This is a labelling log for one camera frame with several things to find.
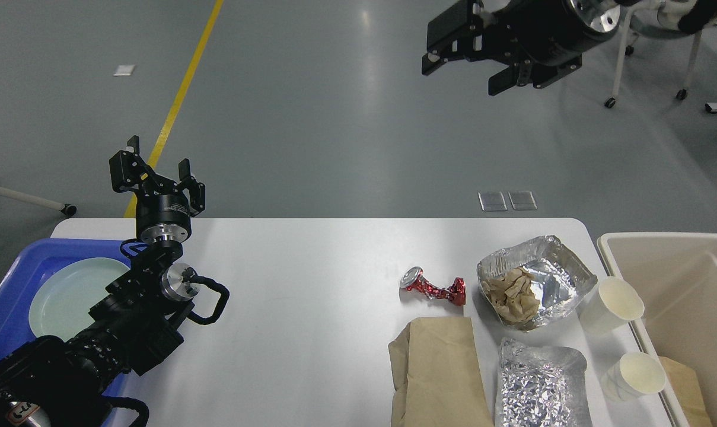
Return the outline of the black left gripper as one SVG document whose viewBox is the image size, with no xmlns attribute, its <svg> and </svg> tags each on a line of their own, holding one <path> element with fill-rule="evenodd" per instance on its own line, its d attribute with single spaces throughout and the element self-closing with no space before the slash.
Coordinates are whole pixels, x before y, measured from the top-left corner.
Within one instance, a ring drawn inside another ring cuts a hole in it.
<svg viewBox="0 0 717 427">
<path fill-rule="evenodd" d="M 172 240 L 183 243 L 191 236 L 191 216 L 206 208 L 206 186 L 191 173 L 190 160 L 177 165 L 180 193 L 144 194 L 157 188 L 157 175 L 141 157 L 141 139 L 133 135 L 127 141 L 130 149 L 120 149 L 109 159 L 111 188 L 116 193 L 134 192 L 136 202 L 136 237 L 143 243 Z"/>
</svg>

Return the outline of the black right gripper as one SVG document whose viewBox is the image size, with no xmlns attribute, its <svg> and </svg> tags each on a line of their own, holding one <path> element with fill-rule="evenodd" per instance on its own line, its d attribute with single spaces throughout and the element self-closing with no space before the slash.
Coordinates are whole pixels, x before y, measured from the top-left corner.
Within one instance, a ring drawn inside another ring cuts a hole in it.
<svg viewBox="0 0 717 427">
<path fill-rule="evenodd" d="M 510 1 L 488 11 L 482 1 L 457 1 L 427 24 L 421 73 L 452 60 L 496 60 L 524 55 L 489 78 L 489 95 L 531 85 L 543 89 L 577 71 L 584 52 L 617 31 L 616 1 Z"/>
</svg>

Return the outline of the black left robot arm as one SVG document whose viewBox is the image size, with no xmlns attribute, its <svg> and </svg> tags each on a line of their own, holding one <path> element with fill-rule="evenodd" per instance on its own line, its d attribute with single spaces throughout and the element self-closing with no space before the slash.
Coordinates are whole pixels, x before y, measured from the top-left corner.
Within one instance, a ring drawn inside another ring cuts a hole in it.
<svg viewBox="0 0 717 427">
<path fill-rule="evenodd" d="M 44 335 L 0 360 L 0 426 L 101 426 L 114 409 L 149 419 L 146 403 L 104 394 L 117 376 L 144 375 L 184 342 L 184 321 L 218 321 L 230 297 L 214 279 L 182 264 L 190 220 L 205 210 L 206 189 L 183 159 L 176 181 L 157 174 L 133 136 L 109 160 L 115 192 L 136 197 L 136 236 L 120 252 L 129 270 L 89 310 L 90 326 L 68 340 Z"/>
</svg>

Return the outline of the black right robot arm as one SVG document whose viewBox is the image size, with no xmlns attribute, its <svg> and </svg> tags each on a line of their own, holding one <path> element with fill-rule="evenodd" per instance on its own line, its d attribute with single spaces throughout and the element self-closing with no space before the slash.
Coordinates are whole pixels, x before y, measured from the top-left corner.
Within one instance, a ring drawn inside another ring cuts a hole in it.
<svg viewBox="0 0 717 427">
<path fill-rule="evenodd" d="M 619 96 L 626 56 L 638 36 L 693 36 L 688 71 L 676 97 L 686 99 L 702 31 L 717 22 L 717 1 L 510 1 L 487 11 L 481 1 L 458 1 L 427 24 L 421 72 L 454 60 L 495 60 L 505 67 L 488 80 L 489 95 L 513 87 L 545 88 L 578 70 L 584 52 L 621 33 L 610 109 Z"/>
</svg>

